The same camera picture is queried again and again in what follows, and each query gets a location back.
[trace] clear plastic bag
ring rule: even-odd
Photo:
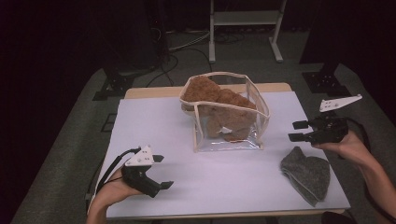
[[[195,152],[263,149],[270,109],[248,76],[214,72],[191,77],[179,98],[194,120]]]

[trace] gray felt cloth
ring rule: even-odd
[[[303,198],[315,207],[323,201],[330,183],[329,162],[318,157],[306,157],[295,147],[280,163],[280,169]]]

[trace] dark background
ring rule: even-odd
[[[132,68],[157,66],[164,51],[152,42],[149,27],[158,25],[156,22],[163,22],[166,30],[208,28],[209,1],[146,2],[160,3],[161,21],[153,20],[152,11],[137,0],[0,2],[4,80],[0,94],[0,223],[12,219],[95,71],[120,63]],[[216,1],[218,10],[278,6],[278,1],[251,1],[248,5]],[[341,49],[343,53],[337,54],[340,63],[361,76],[395,122],[396,111],[389,98],[394,101],[396,96],[396,20],[390,6],[390,1],[289,1],[282,29],[312,28],[302,63],[322,63],[331,50],[326,48],[329,44]]]

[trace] white shelf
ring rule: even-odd
[[[214,25],[276,24],[278,10],[215,12]]]

